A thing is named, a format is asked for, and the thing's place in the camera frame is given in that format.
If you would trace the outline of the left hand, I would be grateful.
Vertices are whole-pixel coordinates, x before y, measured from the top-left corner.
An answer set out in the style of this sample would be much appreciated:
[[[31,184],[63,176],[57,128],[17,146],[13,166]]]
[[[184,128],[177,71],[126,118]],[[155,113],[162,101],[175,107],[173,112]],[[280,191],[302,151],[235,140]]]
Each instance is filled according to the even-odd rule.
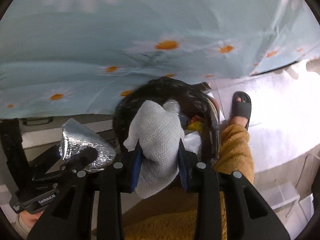
[[[39,220],[39,218],[41,217],[41,215],[43,213],[44,213],[44,211],[41,211],[41,212],[38,212],[35,214],[31,214],[28,211],[24,210],[19,214],[20,224],[22,226],[24,226],[25,228],[31,229],[36,224],[36,222]]]

